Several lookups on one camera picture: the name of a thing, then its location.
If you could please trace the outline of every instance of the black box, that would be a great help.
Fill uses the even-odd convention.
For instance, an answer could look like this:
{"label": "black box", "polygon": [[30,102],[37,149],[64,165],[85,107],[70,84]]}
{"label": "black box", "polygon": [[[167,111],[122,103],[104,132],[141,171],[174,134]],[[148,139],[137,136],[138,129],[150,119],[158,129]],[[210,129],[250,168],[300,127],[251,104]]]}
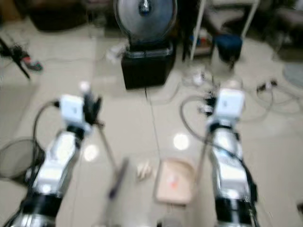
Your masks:
{"label": "black box", "polygon": [[175,62],[174,50],[172,44],[144,51],[128,48],[121,61],[126,89],[165,84]]}

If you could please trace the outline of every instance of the tripod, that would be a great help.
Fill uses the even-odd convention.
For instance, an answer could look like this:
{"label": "tripod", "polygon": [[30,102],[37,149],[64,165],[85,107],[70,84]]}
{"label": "tripod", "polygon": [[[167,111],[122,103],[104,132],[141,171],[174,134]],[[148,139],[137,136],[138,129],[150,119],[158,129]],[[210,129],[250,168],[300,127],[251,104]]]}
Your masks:
{"label": "tripod", "polygon": [[2,46],[2,53],[6,53],[7,56],[11,57],[12,60],[18,65],[20,70],[24,73],[26,78],[30,80],[30,76],[28,72],[26,72],[23,66],[21,65],[21,59],[19,53],[11,51],[11,49],[6,45],[6,43],[3,41],[3,39],[1,39],[1,37],[0,37],[0,45]]}

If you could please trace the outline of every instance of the cable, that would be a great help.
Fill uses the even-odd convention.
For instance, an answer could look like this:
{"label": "cable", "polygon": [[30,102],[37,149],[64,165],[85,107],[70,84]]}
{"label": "cable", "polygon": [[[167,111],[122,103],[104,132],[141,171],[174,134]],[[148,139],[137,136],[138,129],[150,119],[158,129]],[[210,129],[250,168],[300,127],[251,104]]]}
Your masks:
{"label": "cable", "polygon": [[[274,94],[273,94],[273,91],[272,91],[272,90],[270,91],[270,94],[271,94],[271,97],[272,97],[272,100],[273,100],[273,99],[274,99]],[[267,102],[267,101],[263,100],[263,99],[260,97],[260,94],[259,94],[258,92],[257,92],[257,97],[258,97],[258,99],[262,100],[263,102]],[[296,101],[297,104],[298,104],[298,106],[299,106],[299,108],[300,108],[300,110],[297,111],[297,112],[285,112],[285,111],[280,111],[280,110],[274,109],[274,108],[273,108],[273,104],[274,104],[275,102],[273,102],[273,104],[272,104],[272,106],[271,106],[271,108],[270,108],[270,111],[272,111],[272,112],[274,112],[274,113],[277,113],[277,114],[282,114],[282,115],[297,115],[297,114],[302,114],[302,113],[303,113],[303,106],[302,106],[302,104],[299,103],[299,100],[293,99],[293,101]],[[263,103],[258,102],[258,104],[259,104],[260,106],[264,107],[264,104],[263,104]]]}
{"label": "cable", "polygon": [[8,66],[10,66],[13,63],[13,61],[11,61],[10,63],[6,64],[5,66],[1,67],[1,69],[6,69]]}
{"label": "cable", "polygon": [[27,49],[28,46],[29,46],[29,44],[30,44],[30,40],[29,40],[29,38],[25,38],[24,37],[25,29],[24,28],[17,28],[17,29],[14,29],[14,30],[20,30],[19,35],[20,35],[20,38],[23,39],[22,41],[24,41],[24,43],[22,43],[21,41],[20,42],[16,42],[14,40],[14,38],[8,33],[8,31],[6,29],[4,29],[3,31],[4,31],[4,33],[6,35],[6,37],[12,43],[11,45],[21,45],[21,46],[24,46],[25,49]]}
{"label": "cable", "polygon": [[178,83],[176,90],[174,91],[174,93],[172,94],[171,97],[169,97],[166,100],[156,100],[156,101],[152,101],[151,99],[148,98],[147,96],[147,89],[145,89],[145,95],[146,95],[146,100],[149,102],[150,105],[165,105],[165,104],[169,104],[174,97],[177,95],[178,91],[180,90],[180,83]]}
{"label": "cable", "polygon": [[16,218],[21,213],[21,209],[19,208],[3,225],[3,227],[10,227],[13,222],[16,220]]}
{"label": "cable", "polygon": [[[250,94],[248,91],[246,91],[246,93],[248,93],[254,100],[255,100],[255,98],[252,96],[252,94]],[[267,116],[268,116],[268,114],[269,114],[269,112],[270,112],[270,110],[272,109],[272,107],[273,107],[273,103],[274,103],[274,96],[273,96],[273,94],[271,95],[271,102],[270,102],[270,105],[268,106],[268,107],[264,107],[264,106],[262,106],[262,107],[264,107],[265,108],[265,112],[262,114],[262,115],[260,115],[260,116],[257,116],[257,117],[254,117],[254,118],[251,118],[251,119],[241,119],[240,120],[240,122],[244,122],[244,123],[248,123],[248,122],[258,122],[258,121],[262,121],[262,120],[264,120]]]}
{"label": "cable", "polygon": [[[259,93],[257,93],[257,96],[264,103],[268,103],[269,102],[268,100],[265,100],[264,98],[262,98]],[[285,104],[289,103],[290,101],[294,101],[294,98],[289,98],[289,99],[287,99],[285,101],[282,101],[282,102],[274,102],[274,104],[275,105],[285,105]]]}
{"label": "cable", "polygon": [[49,59],[44,59],[44,60],[39,60],[40,62],[48,62],[48,61],[58,61],[62,63],[66,62],[74,62],[74,61],[89,61],[89,62],[99,62],[104,60],[104,56],[99,59],[92,59],[92,58],[77,58],[77,59],[62,59],[62,58],[49,58]]}
{"label": "cable", "polygon": [[181,79],[183,86],[189,87],[189,88],[195,87],[197,90],[198,90],[198,88],[200,88],[204,84],[209,84],[209,85],[211,85],[215,89],[217,89],[219,87],[216,84],[214,84],[211,80],[207,79],[205,77],[205,73],[204,72],[201,72],[200,76],[201,76],[201,80],[202,80],[201,85],[195,84],[193,82],[193,76],[191,76],[191,77],[187,76],[187,77],[182,77],[182,79]]}
{"label": "cable", "polygon": [[148,101],[146,87],[144,88],[144,92],[145,92],[145,98]]}
{"label": "cable", "polygon": [[45,109],[47,109],[50,106],[56,106],[59,107],[59,101],[58,100],[53,100],[53,101],[49,101],[47,103],[45,103],[39,110],[38,114],[35,117],[35,121],[34,121],[34,125],[33,125],[33,156],[32,156],[32,164],[31,164],[31,175],[30,175],[30,179],[28,181],[28,191],[27,191],[27,195],[30,195],[32,193],[32,189],[33,189],[33,184],[35,181],[35,162],[36,162],[36,158],[37,158],[37,147],[39,146],[38,144],[38,140],[37,140],[37,126],[38,126],[38,121],[42,115],[42,113],[44,112]]}
{"label": "cable", "polygon": [[260,227],[256,214],[253,214],[253,221],[254,221],[254,227]]}
{"label": "cable", "polygon": [[240,164],[242,165],[242,167],[244,168],[246,175],[247,175],[247,180],[248,180],[248,184],[250,187],[250,202],[254,203],[258,200],[258,192],[257,192],[257,185],[254,183],[253,178],[251,176],[251,173],[249,171],[249,169],[247,168],[246,164],[244,163],[244,161],[242,159],[240,159],[237,155],[233,154],[232,152],[228,151],[227,149],[218,146],[216,144],[214,144],[212,141],[209,141],[207,138],[209,137],[209,133],[207,134],[206,137],[200,136],[198,133],[196,133],[194,130],[191,129],[191,127],[188,125],[185,116],[184,116],[184,106],[191,102],[191,101],[201,101],[204,100],[203,97],[201,96],[190,96],[189,98],[185,99],[180,107],[179,107],[179,115],[181,117],[181,120],[185,126],[185,128],[189,131],[190,134],[192,134],[194,137],[196,137],[198,140],[200,140],[201,142],[203,142],[204,144],[208,144],[211,145],[214,148],[220,149],[225,151],[231,158],[234,158],[236,160],[238,160],[240,162]]}
{"label": "cable", "polygon": [[[4,145],[1,149],[0,149],[0,169],[1,169],[1,164],[5,161],[5,155],[7,154],[8,151],[12,151],[12,148],[14,145],[16,144],[20,144],[22,143],[22,146],[20,145],[20,147],[22,147],[23,151],[27,150],[27,148],[25,148],[25,146],[29,146],[30,149],[28,149],[28,151],[32,152],[32,148],[33,148],[33,140],[32,138],[18,138],[16,140],[10,141],[8,144]],[[18,176],[20,176],[21,174],[24,174],[24,172],[26,171],[26,167],[24,169],[17,170],[16,168],[14,169],[14,173],[13,174],[3,174],[2,170],[0,170],[0,180],[12,180]]]}

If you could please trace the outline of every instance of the black cable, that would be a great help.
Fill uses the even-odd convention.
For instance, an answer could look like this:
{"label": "black cable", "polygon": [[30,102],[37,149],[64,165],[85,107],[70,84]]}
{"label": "black cable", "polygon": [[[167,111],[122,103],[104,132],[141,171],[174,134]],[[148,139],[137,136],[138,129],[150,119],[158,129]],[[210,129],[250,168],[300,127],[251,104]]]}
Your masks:
{"label": "black cable", "polygon": [[147,102],[150,104],[150,105],[165,105],[165,104],[168,104],[170,102],[172,102],[172,100],[174,99],[174,97],[177,95],[178,91],[180,90],[181,88],[181,83],[178,83],[177,87],[176,87],[176,90],[174,91],[174,93],[172,94],[172,96],[170,96],[168,99],[166,100],[155,100],[155,101],[152,101],[151,99],[148,98],[147,96],[147,93],[145,93],[146,95],[146,100]]}
{"label": "black cable", "polygon": [[187,98],[186,100],[184,100],[179,108],[179,114],[181,117],[181,120],[185,126],[185,128],[190,132],[190,134],[192,134],[194,137],[196,137],[198,140],[202,141],[204,144],[208,144],[214,148],[220,149],[222,151],[225,151],[231,158],[234,158],[236,160],[238,160],[240,162],[240,164],[242,165],[242,167],[244,168],[246,175],[247,175],[247,180],[248,180],[248,184],[250,187],[250,192],[251,192],[251,203],[254,203],[258,200],[258,192],[257,192],[257,185],[254,183],[252,175],[249,171],[249,169],[247,168],[246,164],[244,163],[244,161],[239,158],[237,155],[233,154],[232,152],[230,152],[229,150],[214,144],[212,141],[209,141],[207,138],[209,137],[209,134],[206,137],[200,136],[198,133],[196,133],[194,130],[191,129],[191,127],[188,125],[185,116],[184,116],[184,106],[185,104],[187,104],[189,101],[204,101],[204,97],[202,96],[190,96],[189,98]]}
{"label": "black cable", "polygon": [[[264,103],[269,103],[270,101],[268,101],[268,100],[265,100],[264,98],[262,98],[261,96],[260,96],[260,92],[257,92],[257,97],[261,100],[261,101],[263,101]],[[285,100],[285,101],[282,101],[282,102],[274,102],[274,104],[275,105],[285,105],[285,104],[287,104],[287,103],[289,103],[289,102],[291,102],[291,101],[295,101],[296,100],[296,98],[289,98],[289,99],[287,99],[287,100]]]}
{"label": "black cable", "polygon": [[[32,155],[32,163],[31,163],[31,166],[30,166],[30,168],[31,168],[31,175],[30,175],[30,179],[28,181],[28,191],[27,191],[26,197],[27,196],[31,196],[31,193],[33,191],[33,184],[34,184],[35,176],[36,176],[36,173],[35,173],[35,166],[36,165],[35,164],[36,164],[36,157],[38,156],[38,154],[37,154],[37,148],[40,147],[40,145],[38,144],[38,141],[37,141],[37,134],[36,134],[38,120],[40,119],[40,116],[42,115],[42,113],[44,112],[44,110],[47,109],[50,106],[59,107],[59,101],[58,100],[54,100],[54,101],[47,102],[46,104],[44,104],[41,107],[41,109],[39,110],[38,114],[35,117],[34,126],[33,126],[33,138],[32,138],[32,140],[33,140],[33,155]],[[22,212],[22,209],[23,209],[23,202],[21,202],[18,211],[16,211],[15,214],[8,219],[8,221],[4,224],[3,227],[9,227],[9,226],[11,226],[11,224],[15,221],[15,219]]]}
{"label": "black cable", "polygon": [[260,227],[256,214],[253,214],[252,219],[254,221],[254,227]]}
{"label": "black cable", "polygon": [[148,101],[146,87],[144,87],[144,91],[145,91],[145,98],[146,98],[146,101]]}
{"label": "black cable", "polygon": [[264,120],[268,114],[269,114],[269,111],[272,110],[272,107],[274,105],[274,96],[273,94],[271,95],[271,102],[269,102],[269,106],[263,106],[261,105],[254,97],[253,95],[247,91],[247,90],[244,90],[246,93],[248,93],[261,107],[265,108],[265,112],[260,115],[260,116],[257,116],[257,117],[254,117],[254,118],[251,118],[251,119],[241,119],[240,122],[243,122],[243,123],[249,123],[249,122],[258,122],[258,121],[262,121]]}
{"label": "black cable", "polygon": [[[18,138],[16,140],[12,140],[11,142],[9,142],[8,144],[6,144],[5,146],[3,146],[0,149],[0,166],[1,166],[2,162],[3,162],[3,160],[4,160],[4,158],[2,158],[2,154],[4,154],[7,151],[7,149],[10,149],[10,147],[14,146],[17,143],[22,143],[22,142],[30,142],[31,145],[32,145],[32,147],[33,147],[33,140],[32,140],[32,138],[24,137],[24,138]],[[42,150],[42,148],[41,148],[40,144],[38,143],[38,141],[37,141],[37,147],[39,148],[39,150]],[[17,172],[16,174],[11,174],[11,175],[3,175],[2,172],[0,171],[0,180],[12,180],[13,178],[18,177],[21,174],[23,174],[25,171],[26,170],[20,171],[20,172]]]}
{"label": "black cable", "polygon": [[[273,91],[270,90],[270,93],[271,93],[271,97],[272,97],[272,100],[273,100],[273,96],[274,96]],[[265,101],[263,98],[260,97],[260,93],[259,93],[259,92],[257,92],[257,97],[258,97],[258,99],[262,100],[263,102],[267,102],[267,101]],[[299,111],[296,111],[296,112],[285,112],[285,111],[280,111],[280,110],[274,109],[274,108],[273,108],[273,104],[278,104],[278,103],[275,103],[275,102],[273,102],[273,104],[272,104],[272,106],[271,106],[271,108],[270,108],[270,111],[272,111],[272,112],[274,112],[274,113],[277,113],[277,114],[282,114],[282,115],[297,115],[297,114],[302,114],[302,113],[303,113],[303,106],[302,106],[302,104],[299,102],[300,99],[292,98],[291,100],[297,102],[297,104],[298,104],[298,106],[299,106],[299,108],[300,108]],[[262,103],[260,103],[260,102],[258,102],[258,104],[259,104],[260,106],[264,107],[264,104],[262,104]]]}
{"label": "black cable", "polygon": [[16,218],[21,213],[21,209],[19,208],[3,225],[3,227],[10,227],[13,222],[16,220]]}
{"label": "black cable", "polygon": [[46,63],[48,61],[54,61],[54,62],[61,62],[61,63],[67,63],[67,62],[74,62],[74,61],[88,61],[88,62],[99,62],[104,59],[104,56],[99,59],[91,59],[91,58],[77,58],[77,59],[64,59],[64,58],[49,58],[49,59],[42,59],[39,60],[42,63]]}
{"label": "black cable", "polygon": [[33,156],[32,156],[32,164],[31,164],[31,175],[30,175],[30,179],[28,181],[28,191],[27,191],[27,195],[30,195],[32,193],[32,189],[33,189],[33,184],[35,181],[35,162],[36,162],[36,157],[37,157],[37,148],[38,148],[38,142],[37,142],[37,126],[38,126],[38,121],[42,115],[42,113],[44,112],[45,109],[47,109],[50,106],[56,106],[59,107],[59,101],[58,100],[53,100],[53,101],[49,101],[47,103],[45,103],[39,110],[38,114],[35,117],[34,120],[34,125],[33,125]]}

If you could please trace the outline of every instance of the metal rod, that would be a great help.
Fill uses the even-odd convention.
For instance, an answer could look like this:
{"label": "metal rod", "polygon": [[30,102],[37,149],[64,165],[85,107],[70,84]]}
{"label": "metal rod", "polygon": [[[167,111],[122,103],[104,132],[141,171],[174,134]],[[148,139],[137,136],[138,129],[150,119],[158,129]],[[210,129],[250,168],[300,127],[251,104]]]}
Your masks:
{"label": "metal rod", "polygon": [[242,34],[241,34],[242,39],[245,38],[245,36],[246,36],[246,33],[250,27],[252,19],[254,18],[258,5],[259,5],[259,0],[255,0],[255,3],[251,7],[250,14],[246,20],[245,26],[244,26]]}
{"label": "metal rod", "polygon": [[10,57],[12,58],[12,60],[18,65],[18,67],[20,68],[20,70],[24,73],[24,75],[26,76],[26,78],[28,80],[30,80],[30,76],[29,74],[25,71],[25,69],[23,68],[20,59],[18,57],[16,57],[9,49],[9,47],[6,45],[6,43],[4,42],[3,39],[0,38],[0,45],[2,46],[3,50],[7,53],[10,54]]}
{"label": "metal rod", "polygon": [[198,35],[199,35],[200,28],[201,28],[201,23],[202,23],[204,8],[205,8],[205,2],[206,2],[206,0],[201,0],[201,2],[200,2],[200,9],[199,9],[199,14],[198,14],[196,29],[195,29],[195,32],[194,32],[194,40],[193,40],[193,45],[191,47],[191,52],[190,52],[190,60],[191,61],[194,59],[194,54],[195,54],[195,50],[196,50]]}
{"label": "metal rod", "polygon": [[119,168],[116,164],[116,161],[115,161],[115,158],[114,158],[114,153],[107,141],[107,138],[103,132],[103,127],[104,125],[101,124],[101,123],[97,123],[97,128],[98,128],[98,131],[100,133],[100,136],[101,136],[101,139],[104,143],[104,146],[105,146],[105,150],[106,150],[106,153],[107,153],[107,157],[109,159],[109,161],[111,162],[112,166],[113,166],[113,169],[114,169],[114,172],[115,172],[115,176],[118,176],[118,173],[119,173]]}
{"label": "metal rod", "polygon": [[277,86],[276,89],[277,89],[278,91],[281,91],[281,92],[284,92],[284,93],[288,94],[288,95],[291,96],[292,98],[296,98],[296,99],[303,98],[302,96],[298,96],[298,95],[296,95],[296,94],[294,94],[294,93],[292,93],[292,92],[290,92],[290,91],[287,91],[287,88],[285,88],[285,87]]}
{"label": "metal rod", "polygon": [[203,169],[203,165],[204,165],[204,159],[205,159],[206,149],[207,149],[207,145],[208,145],[207,141],[208,141],[209,136],[210,136],[210,134],[208,133],[206,135],[206,141],[203,145],[202,152],[201,152],[201,157],[200,157],[199,164],[198,164],[197,175],[196,175],[196,184],[198,186],[199,186],[199,183],[200,183],[200,179],[202,177],[202,169]]}

